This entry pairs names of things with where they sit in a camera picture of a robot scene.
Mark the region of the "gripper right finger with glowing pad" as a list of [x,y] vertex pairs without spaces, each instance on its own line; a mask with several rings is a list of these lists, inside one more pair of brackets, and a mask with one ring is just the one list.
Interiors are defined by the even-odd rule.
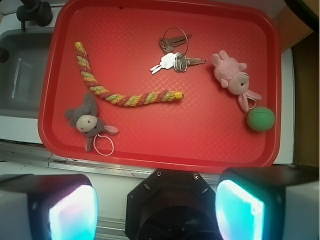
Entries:
[[318,240],[319,168],[227,168],[216,188],[215,213],[224,240]]

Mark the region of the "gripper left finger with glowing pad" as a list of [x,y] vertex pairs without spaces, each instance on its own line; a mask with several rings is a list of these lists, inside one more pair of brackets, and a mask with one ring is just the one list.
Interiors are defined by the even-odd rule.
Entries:
[[2,240],[93,240],[98,196],[84,174],[3,174]]

